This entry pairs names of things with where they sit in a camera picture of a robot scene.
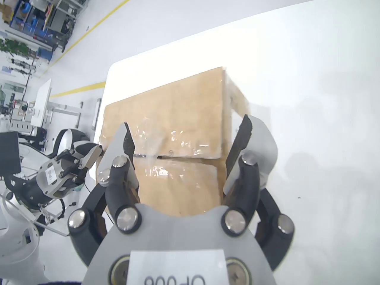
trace black monitor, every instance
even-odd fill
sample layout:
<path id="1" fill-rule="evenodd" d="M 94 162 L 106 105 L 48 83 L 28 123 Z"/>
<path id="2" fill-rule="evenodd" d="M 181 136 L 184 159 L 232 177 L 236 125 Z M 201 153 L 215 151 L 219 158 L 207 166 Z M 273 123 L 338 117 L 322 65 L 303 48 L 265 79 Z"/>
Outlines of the black monitor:
<path id="1" fill-rule="evenodd" d="M 21 172 L 17 132 L 0 133 L 0 176 Z"/>

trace cardboard box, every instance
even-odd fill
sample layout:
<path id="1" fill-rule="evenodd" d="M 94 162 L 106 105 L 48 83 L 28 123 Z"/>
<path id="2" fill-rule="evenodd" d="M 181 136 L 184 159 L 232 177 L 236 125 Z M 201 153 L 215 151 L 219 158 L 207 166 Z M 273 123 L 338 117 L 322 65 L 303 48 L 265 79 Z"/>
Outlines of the cardboard box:
<path id="1" fill-rule="evenodd" d="M 13 15 L 12 8 L 8 5 L 0 4 L 0 11 L 1 13 L 3 13 L 2 15 L 3 21 L 8 24 L 11 23 L 11 19 Z"/>
<path id="2" fill-rule="evenodd" d="M 119 125 L 127 122 L 135 154 L 164 158 L 154 164 L 149 158 L 136 158 L 141 203 L 163 213 L 189 216 L 220 205 L 225 160 L 245 114 L 249 114 L 248 101 L 219 67 L 106 106 L 100 143 L 106 149 Z M 166 178 L 162 181 L 166 189 L 161 189 L 156 184 L 162 178 L 142 172 L 160 165 L 172 175 L 182 170 L 187 181 Z"/>

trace white label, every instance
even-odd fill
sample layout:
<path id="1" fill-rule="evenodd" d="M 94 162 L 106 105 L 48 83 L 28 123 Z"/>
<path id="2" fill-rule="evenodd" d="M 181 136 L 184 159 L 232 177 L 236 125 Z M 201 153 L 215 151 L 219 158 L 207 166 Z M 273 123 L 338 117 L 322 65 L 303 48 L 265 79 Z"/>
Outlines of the white label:
<path id="1" fill-rule="evenodd" d="M 224 251 L 132 251 L 126 285 L 229 285 Z"/>
<path id="2" fill-rule="evenodd" d="M 238 113 L 236 113 L 235 110 L 232 110 L 231 120 L 232 120 L 231 142 L 233 143 L 239 131 L 239 127 L 240 127 L 241 122 L 243 121 L 243 118 Z"/>
<path id="3" fill-rule="evenodd" d="M 57 180 L 56 171 L 54 171 L 54 165 L 52 165 L 51 167 L 49 167 L 45 171 L 45 174 L 46 174 L 46 179 L 47 179 L 47 184 L 48 185 L 51 185 L 51 183 L 53 183 L 54 181 Z"/>

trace potted plant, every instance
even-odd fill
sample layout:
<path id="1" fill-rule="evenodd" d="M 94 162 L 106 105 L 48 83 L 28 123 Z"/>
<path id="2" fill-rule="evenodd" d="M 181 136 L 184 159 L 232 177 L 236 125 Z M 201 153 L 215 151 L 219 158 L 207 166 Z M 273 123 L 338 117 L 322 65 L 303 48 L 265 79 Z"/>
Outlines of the potted plant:
<path id="1" fill-rule="evenodd" d="M 11 39 L 0 39 L 0 51 L 7 52 L 11 56 L 18 55 L 29 59 L 30 49 L 23 42 Z"/>

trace white table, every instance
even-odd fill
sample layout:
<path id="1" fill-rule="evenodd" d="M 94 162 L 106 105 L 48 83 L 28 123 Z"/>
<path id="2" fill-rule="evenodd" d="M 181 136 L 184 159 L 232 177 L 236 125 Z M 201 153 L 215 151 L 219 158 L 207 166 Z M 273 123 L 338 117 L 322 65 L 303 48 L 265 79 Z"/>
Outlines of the white table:
<path id="1" fill-rule="evenodd" d="M 267 188 L 296 232 L 275 272 L 277 282 L 371 283 L 380 208 L 379 52 L 371 42 L 380 32 L 376 25 L 363 28 L 374 16 L 363 3 L 368 5 L 362 0 L 298 4 L 113 64 L 94 141 L 106 105 L 226 67 L 278 145 Z M 94 168 L 90 175 L 95 179 Z"/>
<path id="2" fill-rule="evenodd" d="M 31 125 L 36 127 L 42 127 L 46 111 L 50 111 L 50 122 L 53 117 L 53 112 L 73 115 L 77 117 L 75 128 L 78 128 L 80 113 L 82 112 L 83 102 L 80 102 L 80 107 L 68 106 L 66 104 L 59 104 L 50 102 L 51 93 L 51 80 L 44 83 L 37 92 L 36 101 L 34 106 L 28 109 L 28 112 L 32 112 Z"/>

